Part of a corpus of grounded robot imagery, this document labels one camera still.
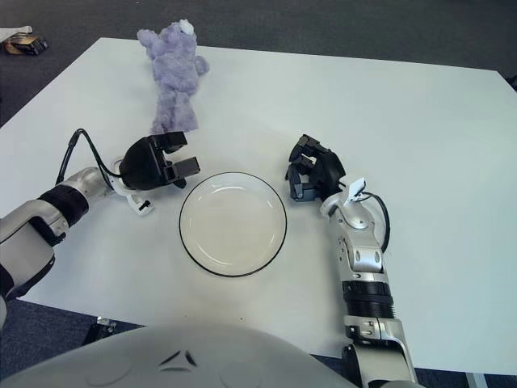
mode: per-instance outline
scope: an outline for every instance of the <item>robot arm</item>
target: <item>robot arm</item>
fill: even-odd
[[[77,137],[71,141],[74,145]],[[124,192],[128,200],[140,191],[170,183],[184,188],[185,177],[200,171],[196,158],[174,164],[165,160],[163,153],[170,154],[186,144],[183,133],[143,137],[117,161],[119,178],[110,176],[108,180],[100,167],[87,167],[0,219],[0,327],[5,318],[3,299],[25,295],[48,273],[55,260],[53,247],[97,200],[111,194],[113,188]],[[133,209],[142,215],[149,206],[150,202],[144,201]]]
[[[379,199],[382,206],[384,203],[364,192],[364,179],[347,187],[338,157],[307,135],[295,145],[289,162],[286,179],[291,198],[321,198],[321,213],[330,219],[336,242],[340,287],[347,305],[344,328],[352,341],[343,349],[345,377],[364,388],[395,380],[416,383],[402,323],[394,317],[389,290],[383,256],[389,234],[382,249],[374,235],[373,216],[362,205],[370,196]],[[302,175],[309,176],[308,183],[302,183]],[[386,223],[389,231],[389,219]]]

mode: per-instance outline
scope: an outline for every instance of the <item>dark floor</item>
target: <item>dark floor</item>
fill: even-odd
[[[0,53],[0,125],[99,37],[134,39],[140,28],[178,19],[189,19],[207,46],[517,73],[516,0],[0,0],[1,27],[29,24],[50,43],[39,57]],[[94,321],[12,302],[0,338],[0,378],[80,346]],[[335,359],[318,359],[339,368]],[[418,376],[428,387],[466,386],[464,373],[419,369]],[[517,386],[515,377],[486,378],[491,388]]]

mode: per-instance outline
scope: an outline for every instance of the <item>white table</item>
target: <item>white table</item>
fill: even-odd
[[[289,151],[307,133],[389,207],[386,259],[415,366],[516,374],[517,94],[504,80],[392,61],[199,53],[212,66],[192,99],[200,128],[173,159],[196,155],[201,173],[183,191],[153,192],[157,209],[142,219],[123,198],[100,203],[25,299],[145,325],[247,325],[338,356],[343,302],[329,228],[284,182]],[[76,128],[106,160],[123,154],[147,135],[156,98],[136,41],[97,41],[0,129],[0,214],[52,187]],[[93,164],[81,141],[69,172]],[[190,189],[228,170],[265,179],[288,212],[278,256],[241,279],[204,272],[178,231]]]

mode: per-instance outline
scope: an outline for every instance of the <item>stuffed hippo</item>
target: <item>stuffed hippo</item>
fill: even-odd
[[[197,89],[199,76],[209,67],[203,57],[195,54],[194,27],[188,20],[180,20],[164,28],[160,35],[140,30],[137,37],[153,61],[154,80],[160,89],[151,133],[196,129],[190,96]]]

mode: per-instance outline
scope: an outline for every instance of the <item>clear glass plate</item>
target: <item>clear glass plate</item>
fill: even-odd
[[[266,267],[284,243],[287,217],[275,190],[240,172],[214,175],[183,203],[179,233],[190,257],[220,276]]]

